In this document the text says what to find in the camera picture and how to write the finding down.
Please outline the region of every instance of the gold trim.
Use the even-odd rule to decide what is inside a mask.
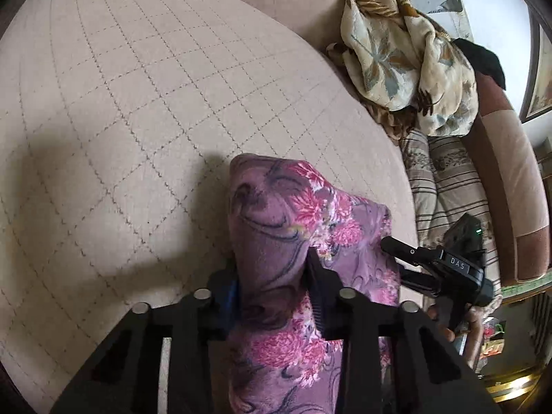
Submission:
[[[505,391],[506,389],[516,389],[521,388],[525,384],[529,383],[533,379],[538,379],[540,374],[531,374],[526,375],[521,378],[517,378],[509,383],[497,384],[495,386],[490,386],[487,388],[489,394],[497,393],[500,391]]]
[[[535,384],[532,384],[531,386],[527,386],[527,387],[524,387],[524,388],[521,388],[521,389],[517,389],[515,391],[510,392],[509,394],[501,395],[500,397],[496,397],[496,398],[494,398],[494,400],[495,400],[496,403],[500,403],[501,401],[511,400],[513,398],[519,397],[520,395],[531,392],[535,386],[536,386],[536,382],[535,382]]]

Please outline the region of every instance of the stitched grid pattern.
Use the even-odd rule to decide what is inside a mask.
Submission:
[[[38,413],[134,303],[224,265],[235,155],[306,159],[413,219],[383,131],[239,0],[27,0],[0,92],[0,358]]]

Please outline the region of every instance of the hand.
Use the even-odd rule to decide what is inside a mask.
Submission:
[[[466,345],[464,346],[463,357],[467,362],[467,365],[472,369],[475,365],[475,361],[479,356],[481,350],[481,341],[483,339],[483,308],[478,306],[471,307],[466,313],[465,320],[469,325],[469,330],[466,337]],[[439,311],[437,306],[432,305],[427,310],[427,315],[437,320],[439,318]],[[443,333],[449,342],[454,341],[454,332],[446,328],[446,326],[438,324],[437,328]]]

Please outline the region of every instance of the wall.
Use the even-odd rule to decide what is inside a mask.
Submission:
[[[506,94],[519,112],[531,59],[529,13],[523,0],[463,0],[474,41],[498,55]]]
[[[541,145],[552,135],[552,115],[541,115],[523,124],[523,129],[531,141],[533,148]]]

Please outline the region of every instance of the striped pillow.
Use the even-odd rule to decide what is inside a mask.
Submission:
[[[499,257],[485,190],[466,149],[458,137],[426,137],[417,129],[400,146],[414,198],[420,246],[441,244],[445,232],[464,213],[481,221],[485,275],[495,289],[495,300],[487,311],[494,311],[502,301]]]

